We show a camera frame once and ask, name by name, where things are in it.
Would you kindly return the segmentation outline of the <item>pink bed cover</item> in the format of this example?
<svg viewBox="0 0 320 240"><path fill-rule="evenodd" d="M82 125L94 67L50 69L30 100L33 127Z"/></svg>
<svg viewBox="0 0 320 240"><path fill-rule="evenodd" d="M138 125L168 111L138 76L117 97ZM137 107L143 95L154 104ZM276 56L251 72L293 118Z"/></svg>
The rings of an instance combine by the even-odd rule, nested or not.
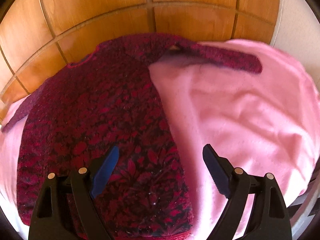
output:
<svg viewBox="0 0 320 240"><path fill-rule="evenodd" d="M198 44L254 55L262 71L219 66L176 46L149 65L193 209L190 235L180 239L207 238L227 203L203 161L206 144L247 173L274 174L286 205L306 191L319 159L319 92L299 61L261 42ZM10 107L4 126L29 96ZM17 162L25 123L1 129L1 208L23 239Z"/></svg>

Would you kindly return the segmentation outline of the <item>wooden panelled wardrobe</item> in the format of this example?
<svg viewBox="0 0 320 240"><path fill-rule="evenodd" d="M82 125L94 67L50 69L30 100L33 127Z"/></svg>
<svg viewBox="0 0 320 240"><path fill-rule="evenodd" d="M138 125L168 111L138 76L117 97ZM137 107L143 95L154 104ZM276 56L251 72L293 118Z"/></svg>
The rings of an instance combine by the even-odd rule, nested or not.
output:
<svg viewBox="0 0 320 240"><path fill-rule="evenodd" d="M1 9L1 117L103 41L168 33L269 43L280 0L7 0Z"/></svg>

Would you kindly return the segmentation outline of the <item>red floral knit sweater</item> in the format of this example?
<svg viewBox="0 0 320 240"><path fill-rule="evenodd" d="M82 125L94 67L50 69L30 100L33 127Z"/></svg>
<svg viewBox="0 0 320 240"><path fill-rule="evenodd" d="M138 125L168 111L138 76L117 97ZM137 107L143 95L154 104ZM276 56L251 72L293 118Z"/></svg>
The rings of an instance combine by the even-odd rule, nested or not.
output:
<svg viewBox="0 0 320 240"><path fill-rule="evenodd" d="M112 236L190 235L193 209L181 155L149 72L173 46L219 66L262 71L254 55L168 34L109 40L68 64L25 99L3 128L8 132L26 120L17 162L17 209L25 225L49 173L66 176L118 146L116 168L94 201Z"/></svg>

